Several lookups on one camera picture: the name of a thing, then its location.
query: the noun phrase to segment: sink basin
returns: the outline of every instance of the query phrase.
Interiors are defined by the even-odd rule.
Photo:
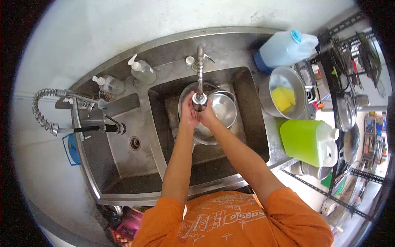
[[[230,130],[265,161],[269,148],[261,106],[247,67],[204,73],[204,81],[230,91],[236,97],[237,118]],[[182,90],[197,81],[197,75],[156,85],[148,90],[152,116],[163,156],[168,164],[177,137],[178,100]],[[196,145],[192,154],[190,186],[237,174],[219,145]]]
[[[81,116],[82,126],[114,124],[107,114],[126,125],[123,135],[86,132],[83,147],[90,170],[102,194],[139,194],[160,192],[162,180],[152,155],[137,94],[108,104],[108,110],[93,110]]]

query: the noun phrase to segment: soap dispenser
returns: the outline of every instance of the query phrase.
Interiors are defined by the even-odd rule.
[[[151,84],[156,80],[155,71],[149,66],[149,64],[143,60],[135,62],[137,54],[134,55],[128,62],[128,65],[132,66],[131,73],[142,83]]]
[[[99,78],[94,76],[92,77],[92,81],[97,82],[101,90],[115,95],[123,93],[125,89],[125,84],[122,81],[115,79],[111,75],[103,75]]]

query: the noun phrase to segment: hand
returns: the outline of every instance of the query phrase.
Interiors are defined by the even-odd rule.
[[[182,103],[180,122],[180,127],[185,126],[192,130],[194,130],[199,125],[199,121],[197,120],[196,116],[197,112],[192,107],[192,96],[194,93],[194,91],[190,92]]]
[[[213,123],[218,121],[218,118],[213,111],[212,103],[213,100],[209,99],[206,109],[202,112],[199,112],[199,121],[209,129],[212,127]]]

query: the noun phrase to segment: clear plastic bottle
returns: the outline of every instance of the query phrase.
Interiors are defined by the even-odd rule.
[[[132,67],[131,74],[142,83],[151,84],[156,80],[155,71],[149,64],[143,60],[135,62],[137,54],[134,55],[129,61],[128,65]]]
[[[298,30],[276,32],[255,53],[255,64],[260,71],[270,74],[277,66],[290,66],[309,58],[317,45],[317,37],[311,34]]]
[[[115,79],[111,75],[103,75],[102,77],[94,76],[92,81],[97,82],[99,88],[111,94],[120,95],[125,90],[125,83]]]

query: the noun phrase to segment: sink drain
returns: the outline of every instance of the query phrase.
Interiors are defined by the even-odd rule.
[[[141,147],[140,139],[137,136],[132,136],[129,139],[129,146],[133,151],[137,151]]]

